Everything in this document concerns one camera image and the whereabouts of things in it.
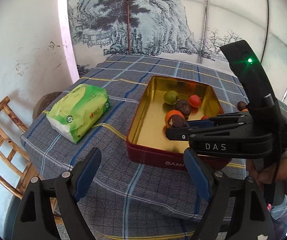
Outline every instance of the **brown fruit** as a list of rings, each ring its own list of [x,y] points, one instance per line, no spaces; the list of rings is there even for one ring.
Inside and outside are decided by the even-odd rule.
[[[169,127],[176,127],[176,128],[181,128],[181,127],[187,127],[188,124],[185,121],[182,116],[178,114],[173,114],[172,116],[169,117],[167,124]]]
[[[181,99],[176,103],[176,110],[182,112],[185,117],[188,117],[191,114],[191,106],[188,100]]]
[[[244,101],[239,101],[237,103],[237,108],[238,108],[239,111],[247,109],[247,103],[245,103]]]

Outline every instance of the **logo on tissue pack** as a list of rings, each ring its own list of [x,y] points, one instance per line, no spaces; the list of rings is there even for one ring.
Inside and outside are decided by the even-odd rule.
[[[96,111],[94,111],[93,113],[90,114],[90,117],[91,117],[91,118],[95,118],[95,116],[99,113],[99,111],[100,111],[100,108],[98,107],[98,108],[96,109]]]
[[[72,122],[73,121],[73,117],[71,115],[68,115],[66,117],[67,122]]]

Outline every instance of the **chair backrest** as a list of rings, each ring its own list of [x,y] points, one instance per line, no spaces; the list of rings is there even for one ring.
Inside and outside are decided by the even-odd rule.
[[[11,108],[8,106],[8,103],[10,102],[9,97],[5,97],[1,102],[0,102],[0,112],[3,110],[5,111],[5,113],[10,117],[10,119],[19,127],[19,129],[23,132],[25,132],[27,130],[27,127],[25,126],[25,124],[19,119],[19,117],[11,110]],[[27,167],[31,166],[31,162],[30,159],[27,155],[27,153],[25,151],[23,151],[14,141],[12,141],[9,136],[4,132],[4,130],[2,130],[2,128],[0,127],[0,147],[1,145],[7,142],[11,147],[12,150],[10,151],[10,154],[6,157],[0,150],[0,158],[4,161],[4,163],[11,169],[13,170],[17,175],[19,175],[20,181],[23,181],[24,177],[27,174]],[[24,172],[21,172],[15,165],[13,165],[13,163],[11,162],[14,155],[16,153],[19,153],[22,157],[24,157],[26,160],[28,160],[28,164],[26,169],[24,170]],[[23,191],[20,190],[19,187],[14,188],[13,186],[11,186],[5,179],[3,179],[0,176],[0,183],[6,188],[8,189],[12,194],[14,194],[15,196],[17,196],[18,198],[22,199],[22,195],[23,195]]]

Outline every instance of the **red tin box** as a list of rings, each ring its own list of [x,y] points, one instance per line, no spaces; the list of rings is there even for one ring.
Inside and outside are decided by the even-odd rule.
[[[188,120],[199,120],[204,115],[223,114],[217,96],[210,85],[179,78],[153,76],[142,95],[133,118],[126,145],[131,161],[146,165],[186,170],[183,159],[188,142],[169,141],[165,136],[165,115],[174,106],[164,103],[169,91],[178,93],[179,99],[196,94],[202,100],[198,109],[192,109]],[[231,159],[200,155],[202,161],[214,170],[221,170]]]

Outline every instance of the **plaid tablecloth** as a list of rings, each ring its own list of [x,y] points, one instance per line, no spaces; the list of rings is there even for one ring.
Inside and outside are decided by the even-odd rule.
[[[131,162],[125,138],[138,102],[153,75],[178,77],[211,85],[225,113],[248,102],[236,77],[199,65],[147,56],[116,55],[106,59],[67,88],[52,105],[81,83],[107,90],[111,107],[78,144],[50,126],[41,114],[21,137],[31,161],[45,179],[71,170],[92,147],[100,148],[102,162],[87,196],[78,206],[97,238],[187,238],[207,206],[196,214],[196,189],[184,171]],[[230,177],[246,176],[245,161],[234,159],[223,171]],[[225,222],[229,223],[230,199]]]

